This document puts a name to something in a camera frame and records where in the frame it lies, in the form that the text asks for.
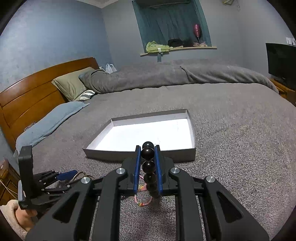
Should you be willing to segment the left hand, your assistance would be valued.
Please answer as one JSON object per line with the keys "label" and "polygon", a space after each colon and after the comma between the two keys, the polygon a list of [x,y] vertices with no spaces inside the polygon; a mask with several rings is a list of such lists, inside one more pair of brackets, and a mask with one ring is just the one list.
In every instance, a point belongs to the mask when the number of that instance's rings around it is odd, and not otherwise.
{"label": "left hand", "polygon": [[38,212],[34,209],[21,209],[20,207],[15,211],[18,224],[27,232],[35,226],[37,214]]}

